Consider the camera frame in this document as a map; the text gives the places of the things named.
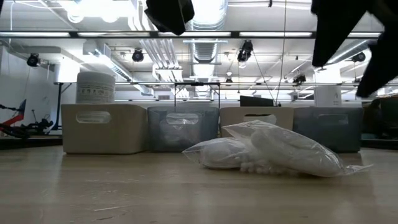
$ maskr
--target gray storage bin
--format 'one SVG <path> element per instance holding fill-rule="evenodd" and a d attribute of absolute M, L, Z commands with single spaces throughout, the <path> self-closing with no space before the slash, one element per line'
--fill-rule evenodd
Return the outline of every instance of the gray storage bin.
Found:
<path fill-rule="evenodd" d="M 293 131 L 337 153 L 361 149 L 362 108 L 296 108 Z"/>
<path fill-rule="evenodd" d="M 217 138 L 219 113 L 218 108 L 205 106 L 148 108 L 150 149 L 181 152 Z"/>

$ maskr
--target black object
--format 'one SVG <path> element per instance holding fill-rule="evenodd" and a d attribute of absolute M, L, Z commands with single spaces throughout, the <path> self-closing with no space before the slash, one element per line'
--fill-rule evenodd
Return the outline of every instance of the black object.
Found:
<path fill-rule="evenodd" d="M 251 52 L 253 51 L 253 44 L 251 40 L 245 40 L 243 46 L 238 54 L 239 62 L 247 62 L 251 56 Z"/>
<path fill-rule="evenodd" d="M 299 75 L 293 79 L 293 83 L 298 83 L 298 84 L 301 84 L 306 81 L 307 79 L 305 78 L 305 75 Z"/>
<path fill-rule="evenodd" d="M 30 67 L 39 67 L 41 64 L 41 59 L 39 59 L 38 53 L 31 53 L 30 57 L 27 59 L 26 63 Z"/>
<path fill-rule="evenodd" d="M 398 55 L 388 52 L 398 49 L 398 1 L 313 0 L 311 11 L 318 17 L 313 66 L 324 66 L 368 11 L 383 23 L 385 31 L 376 44 L 369 46 L 372 59 L 356 94 L 368 97 L 396 77 L 394 63 Z"/>
<path fill-rule="evenodd" d="M 274 100 L 252 96 L 241 96 L 241 106 L 274 106 Z"/>
<path fill-rule="evenodd" d="M 144 60 L 144 54 L 142 53 L 142 49 L 135 49 L 132 55 L 132 60 L 134 62 L 142 62 Z"/>
<path fill-rule="evenodd" d="M 365 59 L 366 59 L 366 55 L 363 52 L 361 52 L 361 53 L 359 53 L 359 54 L 357 54 L 357 55 L 355 55 L 354 57 L 351 58 L 351 60 L 353 62 L 364 62 Z"/>
<path fill-rule="evenodd" d="M 2 5 L 4 4 L 4 0 L 0 0 L 0 13 L 2 12 Z"/>
<path fill-rule="evenodd" d="M 183 34 L 185 24 L 195 15 L 191 0 L 147 0 L 147 6 L 145 14 L 156 28 L 175 35 Z"/>
<path fill-rule="evenodd" d="M 12 127 L 9 125 L 0 124 L 0 128 L 2 129 L 1 131 L 4 134 L 13 136 L 15 138 L 27 139 L 30 137 L 30 134 L 26 130 L 22 129 L 21 127 Z"/>

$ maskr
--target air vent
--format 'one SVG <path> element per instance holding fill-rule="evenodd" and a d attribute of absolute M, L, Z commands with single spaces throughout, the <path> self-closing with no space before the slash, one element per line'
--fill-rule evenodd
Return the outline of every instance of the air vent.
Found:
<path fill-rule="evenodd" d="M 160 99 L 160 100 L 169 100 L 170 96 L 169 95 L 159 95 L 158 99 Z"/>

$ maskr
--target white container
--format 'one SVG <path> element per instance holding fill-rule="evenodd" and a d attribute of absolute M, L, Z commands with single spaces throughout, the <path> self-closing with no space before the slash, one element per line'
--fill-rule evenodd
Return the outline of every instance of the white container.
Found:
<path fill-rule="evenodd" d="M 100 72 L 80 72 L 77 75 L 76 103 L 114 103 L 116 80 Z"/>
<path fill-rule="evenodd" d="M 67 154 L 133 154 L 146 148 L 147 110 L 137 105 L 62 105 Z"/>

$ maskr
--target table surface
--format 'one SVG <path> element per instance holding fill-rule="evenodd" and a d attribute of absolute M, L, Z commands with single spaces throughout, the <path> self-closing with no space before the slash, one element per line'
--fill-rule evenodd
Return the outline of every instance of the table surface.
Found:
<path fill-rule="evenodd" d="M 337 178 L 208 170 L 182 154 L 0 151 L 1 223 L 398 223 L 398 151 L 363 149 Z"/>

